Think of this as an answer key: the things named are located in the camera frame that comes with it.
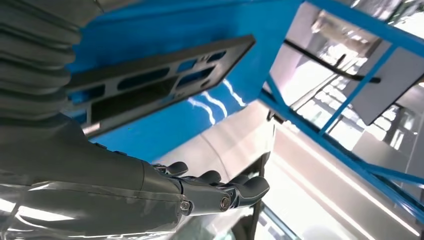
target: metal plate with cutout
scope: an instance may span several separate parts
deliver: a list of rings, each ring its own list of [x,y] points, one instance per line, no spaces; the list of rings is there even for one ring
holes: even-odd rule
[[[64,114],[98,136],[217,86],[254,44],[247,35],[74,74]]]

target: gray panel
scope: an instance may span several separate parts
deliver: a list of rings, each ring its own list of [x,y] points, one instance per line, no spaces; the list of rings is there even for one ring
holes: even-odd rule
[[[383,41],[357,74],[366,75],[389,46],[390,43]],[[376,73],[375,76],[381,78],[381,82],[367,84],[351,104],[363,122],[370,125],[421,79],[423,73],[424,58],[403,48],[398,48]],[[358,84],[358,82],[350,81],[343,93],[348,96]]]

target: blue panel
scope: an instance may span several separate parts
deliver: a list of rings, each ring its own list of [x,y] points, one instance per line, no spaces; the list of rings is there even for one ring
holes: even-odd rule
[[[75,46],[73,73],[248,34],[256,45],[209,96],[195,96],[94,141],[147,161],[255,100],[301,0],[147,1],[103,15]]]

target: white car body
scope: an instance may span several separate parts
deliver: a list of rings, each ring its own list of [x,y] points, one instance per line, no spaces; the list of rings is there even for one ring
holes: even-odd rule
[[[268,109],[253,102],[215,126],[170,151],[156,163],[170,165],[185,162],[186,176],[200,176],[215,170],[226,183],[254,163],[274,146],[275,129],[267,121]],[[240,218],[242,209],[230,209],[225,213],[201,217],[202,225],[212,235],[227,232]],[[181,220],[180,229],[189,219]]]

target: robotic arm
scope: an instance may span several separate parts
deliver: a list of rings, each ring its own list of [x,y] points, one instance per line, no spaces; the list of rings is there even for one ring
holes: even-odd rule
[[[109,151],[61,113],[79,28],[130,2],[3,1],[0,205],[9,208],[1,209],[2,239],[144,239],[132,234],[172,231],[182,215],[251,206],[269,190],[260,176],[226,184],[216,171],[180,177],[183,162],[150,165]]]

